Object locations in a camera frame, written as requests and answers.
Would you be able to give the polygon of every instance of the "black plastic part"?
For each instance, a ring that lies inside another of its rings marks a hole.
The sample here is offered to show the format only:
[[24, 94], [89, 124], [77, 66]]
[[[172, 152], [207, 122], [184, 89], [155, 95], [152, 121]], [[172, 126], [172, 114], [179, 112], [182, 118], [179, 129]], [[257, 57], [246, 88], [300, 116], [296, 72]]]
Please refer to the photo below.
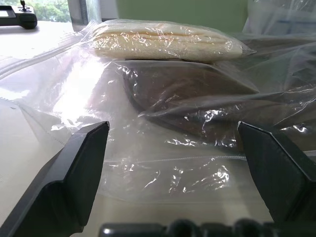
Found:
[[100, 182], [107, 122], [80, 129], [38, 173], [0, 237], [69, 237], [87, 224]]
[[25, 8], [25, 1], [24, 0], [20, 0], [21, 6], [22, 6], [22, 11], [27, 11]]
[[315, 237], [314, 223], [265, 223], [242, 219], [232, 227], [206, 223], [200, 227], [178, 220], [169, 227], [159, 224], [104, 224], [99, 237]]
[[244, 122], [238, 131], [252, 179], [273, 220], [315, 221], [316, 163], [280, 131]]
[[33, 8], [30, 6], [27, 6], [25, 11], [23, 6], [0, 6], [0, 11], [6, 11], [8, 15], [0, 16], [0, 26], [22, 26], [30, 30], [34, 29], [38, 24]]

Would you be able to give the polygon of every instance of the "vacuum-sealed bag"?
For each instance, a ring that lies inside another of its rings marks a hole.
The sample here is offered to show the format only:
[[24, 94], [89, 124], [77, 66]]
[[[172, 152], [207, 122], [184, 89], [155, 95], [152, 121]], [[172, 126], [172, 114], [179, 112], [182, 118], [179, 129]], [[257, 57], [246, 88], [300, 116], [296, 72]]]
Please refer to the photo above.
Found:
[[138, 202], [261, 202], [239, 120], [280, 129], [309, 155], [316, 150], [315, 38], [239, 35], [257, 52], [203, 64], [104, 57], [93, 32], [7, 72], [0, 97], [21, 108], [35, 134], [60, 144], [108, 120], [100, 193]]
[[217, 61], [252, 53], [224, 33], [192, 25], [161, 21], [111, 20], [93, 33], [99, 55], [125, 59]]

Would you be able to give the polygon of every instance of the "flatbread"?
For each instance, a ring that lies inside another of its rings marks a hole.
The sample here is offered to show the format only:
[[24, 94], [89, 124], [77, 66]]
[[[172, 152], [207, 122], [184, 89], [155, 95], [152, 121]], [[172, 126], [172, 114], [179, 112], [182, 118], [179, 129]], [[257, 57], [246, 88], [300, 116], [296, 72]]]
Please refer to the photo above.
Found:
[[211, 62], [242, 56], [244, 45], [211, 28], [172, 22], [112, 20], [93, 33], [99, 55], [125, 59]]

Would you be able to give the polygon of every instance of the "plastic wrap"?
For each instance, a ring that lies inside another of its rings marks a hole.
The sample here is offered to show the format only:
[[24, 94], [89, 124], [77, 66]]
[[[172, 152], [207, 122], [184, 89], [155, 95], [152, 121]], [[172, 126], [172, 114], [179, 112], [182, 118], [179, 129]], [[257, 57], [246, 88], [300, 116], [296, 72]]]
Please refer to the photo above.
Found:
[[314, 0], [248, 0], [245, 33], [286, 35], [315, 33]]
[[108, 120], [100, 193], [138, 202], [261, 201], [239, 120], [283, 130], [315, 154], [314, 37], [237, 36], [257, 53], [209, 65], [100, 57], [90, 33], [6, 74], [0, 97], [35, 121], [35, 134], [60, 144]]
[[125, 59], [183, 59], [217, 61], [252, 53], [224, 33], [173, 22], [111, 20], [94, 31], [99, 55]]
[[25, 67], [37, 56], [44, 57], [67, 49], [69, 46], [80, 42], [82, 37], [91, 30], [96, 23], [91, 22], [80, 33], [65, 32], [72, 29], [71, 24], [60, 22], [41, 22], [36, 30], [25, 34], [24, 29], [4, 27], [1, 29], [0, 45], [0, 76], [10, 74]]

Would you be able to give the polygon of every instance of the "tree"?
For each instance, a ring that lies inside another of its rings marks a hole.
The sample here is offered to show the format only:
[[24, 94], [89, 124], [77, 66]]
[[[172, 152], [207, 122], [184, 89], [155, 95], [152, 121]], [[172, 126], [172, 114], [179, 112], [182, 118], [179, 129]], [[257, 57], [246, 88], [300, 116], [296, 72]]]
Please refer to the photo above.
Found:
[[[27, 0], [39, 21], [70, 22], [67, 0]], [[0, 0], [0, 5], [20, 5], [19, 0]]]

